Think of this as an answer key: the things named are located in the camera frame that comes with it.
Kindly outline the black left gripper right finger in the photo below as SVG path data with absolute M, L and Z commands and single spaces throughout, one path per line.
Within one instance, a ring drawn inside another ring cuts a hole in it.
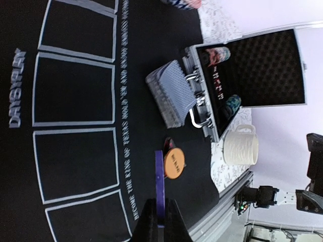
M 192 241 L 177 202 L 173 199 L 166 199 L 164 241 Z

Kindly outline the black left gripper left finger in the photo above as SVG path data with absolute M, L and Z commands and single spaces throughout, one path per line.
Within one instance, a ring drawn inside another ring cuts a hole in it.
M 158 240 L 156 199 L 147 199 L 132 235 L 132 241 Z

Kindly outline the orange big blind button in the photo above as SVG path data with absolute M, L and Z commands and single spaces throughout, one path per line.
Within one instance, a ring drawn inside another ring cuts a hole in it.
M 185 155 L 180 148 L 171 149 L 164 159 L 165 176 L 169 179 L 177 179 L 185 167 Z

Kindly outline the purple small blind button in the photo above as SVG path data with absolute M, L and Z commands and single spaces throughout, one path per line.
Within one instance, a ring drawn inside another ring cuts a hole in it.
M 166 216 L 164 156 L 162 150 L 155 151 L 156 214 L 158 228 L 164 228 Z

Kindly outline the red triangular all-in marker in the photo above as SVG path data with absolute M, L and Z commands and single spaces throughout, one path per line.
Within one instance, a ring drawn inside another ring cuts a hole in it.
M 167 137 L 164 142 L 164 154 L 167 154 L 171 149 L 176 148 L 175 142 L 171 137 Z

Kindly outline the blue playing card deck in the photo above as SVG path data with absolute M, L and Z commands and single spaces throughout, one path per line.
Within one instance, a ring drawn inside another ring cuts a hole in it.
M 151 72 L 145 81 L 157 103 L 168 129 L 185 124 L 189 110 L 196 104 L 196 98 L 186 81 L 177 60 L 173 60 Z

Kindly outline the green blue poker chip stack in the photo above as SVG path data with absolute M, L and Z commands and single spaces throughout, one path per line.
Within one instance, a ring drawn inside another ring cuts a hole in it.
M 238 111 L 241 105 L 241 98 L 239 95 L 234 94 L 227 99 L 225 104 L 220 108 L 220 111 L 226 119 L 230 119 Z

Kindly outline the white ceramic mug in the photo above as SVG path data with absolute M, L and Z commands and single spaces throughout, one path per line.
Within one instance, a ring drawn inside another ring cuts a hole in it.
M 227 165 L 255 165 L 259 140 L 253 125 L 238 125 L 224 139 L 223 154 Z

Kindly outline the black poker table mat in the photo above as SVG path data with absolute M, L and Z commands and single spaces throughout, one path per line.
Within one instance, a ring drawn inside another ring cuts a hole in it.
M 191 228 L 219 201 L 211 142 L 167 129 L 145 78 L 202 42 L 197 10 L 160 1 L 1 1 L 1 241 L 128 241 L 156 196 L 155 152 Z

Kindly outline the dice row in case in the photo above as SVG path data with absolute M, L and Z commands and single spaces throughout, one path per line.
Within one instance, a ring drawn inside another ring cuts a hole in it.
M 223 100 L 224 99 L 223 88 L 220 81 L 219 73 L 217 71 L 217 66 L 213 66 L 212 78 L 213 78 L 214 89 L 217 93 L 217 98 L 218 100 Z

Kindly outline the red white poker chip stack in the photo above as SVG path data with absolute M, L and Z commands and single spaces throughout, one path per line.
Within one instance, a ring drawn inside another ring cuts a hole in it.
M 208 48 L 205 51 L 209 57 L 209 67 L 224 62 L 231 56 L 231 52 L 227 47 Z

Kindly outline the red patterned ceramic bowl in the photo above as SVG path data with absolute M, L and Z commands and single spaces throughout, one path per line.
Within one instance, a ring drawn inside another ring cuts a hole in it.
M 161 0 L 161 2 L 181 10 L 192 10 L 200 8 L 202 0 Z

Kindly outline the aluminium front rail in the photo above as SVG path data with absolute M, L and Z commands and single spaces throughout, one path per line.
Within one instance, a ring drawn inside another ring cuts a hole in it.
M 243 241 L 249 211 L 239 216 L 235 209 L 235 194 L 253 183 L 253 172 L 244 172 L 220 193 L 219 203 L 189 229 L 193 241 Z

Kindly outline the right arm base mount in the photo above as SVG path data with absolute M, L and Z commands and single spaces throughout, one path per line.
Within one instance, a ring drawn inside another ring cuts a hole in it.
M 280 190 L 271 186 L 260 186 L 259 188 L 243 187 L 235 195 L 235 210 L 242 215 L 250 207 L 265 208 L 277 204 L 276 195 Z

